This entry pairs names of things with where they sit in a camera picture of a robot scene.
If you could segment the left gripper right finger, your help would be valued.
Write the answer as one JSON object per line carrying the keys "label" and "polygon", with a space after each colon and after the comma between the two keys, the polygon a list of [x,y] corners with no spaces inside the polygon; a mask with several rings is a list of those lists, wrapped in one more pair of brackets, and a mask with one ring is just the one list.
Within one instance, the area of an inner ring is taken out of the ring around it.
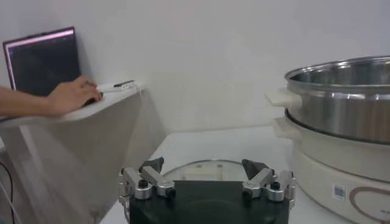
{"label": "left gripper right finger", "polygon": [[294,207],[296,202],[296,178],[292,171],[283,170],[277,173],[265,163],[243,159],[247,181],[243,182],[244,201],[266,197],[272,202],[288,202],[288,208]]}

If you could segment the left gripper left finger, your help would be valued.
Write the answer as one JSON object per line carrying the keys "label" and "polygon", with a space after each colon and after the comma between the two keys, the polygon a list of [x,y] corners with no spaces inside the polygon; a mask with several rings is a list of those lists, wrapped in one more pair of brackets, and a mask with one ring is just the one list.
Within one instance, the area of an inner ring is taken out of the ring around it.
{"label": "left gripper left finger", "polygon": [[125,219],[130,219],[130,199],[151,199],[154,194],[172,199],[176,196],[175,182],[161,175],[164,158],[159,157],[142,163],[136,170],[123,167],[118,174],[118,200],[124,209]]}

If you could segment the person's hand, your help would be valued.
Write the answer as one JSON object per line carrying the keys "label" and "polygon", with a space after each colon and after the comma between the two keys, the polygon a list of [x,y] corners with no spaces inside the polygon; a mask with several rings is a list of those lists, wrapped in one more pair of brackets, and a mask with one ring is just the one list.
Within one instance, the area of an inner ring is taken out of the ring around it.
{"label": "person's hand", "polygon": [[94,82],[80,76],[71,82],[62,82],[48,95],[49,114],[63,115],[83,107],[89,100],[100,101],[102,94]]}

